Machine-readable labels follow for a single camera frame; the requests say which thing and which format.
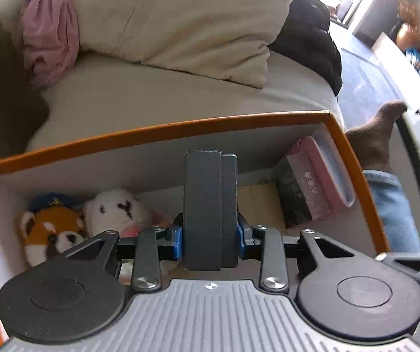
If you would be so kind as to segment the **dark grey box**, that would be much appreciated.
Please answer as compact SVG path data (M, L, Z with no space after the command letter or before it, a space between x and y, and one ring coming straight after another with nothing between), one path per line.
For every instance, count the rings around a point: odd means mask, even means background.
M220 151L185 155L183 263L191 271L238 264L238 159Z

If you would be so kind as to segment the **white crochet bunny toy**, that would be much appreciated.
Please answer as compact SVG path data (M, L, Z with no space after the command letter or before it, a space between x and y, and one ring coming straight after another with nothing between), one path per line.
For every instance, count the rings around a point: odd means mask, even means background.
M137 237L146 228L172 224L165 215L149 209L123 189L98 193L84 205L83 214L90 236L117 231L121 238Z

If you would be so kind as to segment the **pink case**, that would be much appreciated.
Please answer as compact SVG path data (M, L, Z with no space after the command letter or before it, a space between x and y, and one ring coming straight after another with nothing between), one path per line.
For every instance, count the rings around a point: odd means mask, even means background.
M297 154L308 157L332 209L342 211L354 206L355 189L350 175L325 125L299 140L288 151L289 156Z

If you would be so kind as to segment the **red panda plush toy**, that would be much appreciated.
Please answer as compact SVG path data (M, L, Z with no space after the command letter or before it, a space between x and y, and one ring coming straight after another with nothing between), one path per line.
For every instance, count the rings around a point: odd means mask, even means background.
M25 258L30 266L77 246L87 239L84 216L74 210L67 195L50 192L38 195L20 218Z

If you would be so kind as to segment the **dark purple card box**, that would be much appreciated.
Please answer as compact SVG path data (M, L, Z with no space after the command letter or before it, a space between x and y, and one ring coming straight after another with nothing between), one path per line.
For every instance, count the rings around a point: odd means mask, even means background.
M286 153L274 175L287 228L331 216L327 194L305 152Z

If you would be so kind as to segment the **orange cardboard box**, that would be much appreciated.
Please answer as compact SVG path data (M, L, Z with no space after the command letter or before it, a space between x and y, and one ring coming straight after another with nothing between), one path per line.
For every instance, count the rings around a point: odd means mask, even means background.
M351 211L331 222L330 234L368 255L389 249L367 182L334 115L327 111L247 114L143 127L87 138L0 159L0 288L23 271L17 219L29 199L60 192L84 201L98 192L126 187L160 211L177 212L184 183L184 156L220 150L238 158L242 180L257 180L291 144L326 130L358 197ZM0 321L0 345L7 339Z

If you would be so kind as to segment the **beige sofa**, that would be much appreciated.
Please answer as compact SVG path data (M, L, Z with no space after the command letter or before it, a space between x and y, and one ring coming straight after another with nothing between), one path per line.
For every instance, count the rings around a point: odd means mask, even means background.
M0 21L23 60L20 10L21 0L0 0ZM75 65L57 83L36 89L29 82L48 104L49 117L24 153L145 126L238 114L330 111L343 120L338 94L320 75L270 49L267 65L266 81L256 88L130 62L79 43Z

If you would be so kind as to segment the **left leg in jeans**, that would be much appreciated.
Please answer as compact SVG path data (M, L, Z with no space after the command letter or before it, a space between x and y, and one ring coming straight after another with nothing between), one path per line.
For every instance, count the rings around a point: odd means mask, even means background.
M0 21L0 158L23 153L48 117L48 104L29 85L23 60Z

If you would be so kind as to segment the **black jacket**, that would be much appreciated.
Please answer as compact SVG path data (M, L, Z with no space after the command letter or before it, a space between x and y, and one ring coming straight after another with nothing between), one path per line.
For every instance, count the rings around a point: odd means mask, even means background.
M330 13L320 0L293 0L269 49L313 70L338 94L343 86L342 61L329 28Z

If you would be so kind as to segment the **cream cushion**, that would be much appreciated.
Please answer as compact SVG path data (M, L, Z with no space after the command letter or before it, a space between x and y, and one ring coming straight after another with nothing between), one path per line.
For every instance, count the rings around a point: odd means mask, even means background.
M260 88L293 0L72 0L83 49Z

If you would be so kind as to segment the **pink cloth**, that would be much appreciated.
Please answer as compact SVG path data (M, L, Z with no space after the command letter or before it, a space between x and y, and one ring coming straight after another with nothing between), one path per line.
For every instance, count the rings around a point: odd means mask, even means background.
M29 82L51 87L75 65L79 22L72 0L21 0L22 53Z

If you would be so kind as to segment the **copper vase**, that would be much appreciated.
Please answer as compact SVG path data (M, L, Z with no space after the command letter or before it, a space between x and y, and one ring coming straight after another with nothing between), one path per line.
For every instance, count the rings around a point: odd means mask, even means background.
M397 47L405 52L408 48L420 48L420 33L417 27L403 23L396 36Z

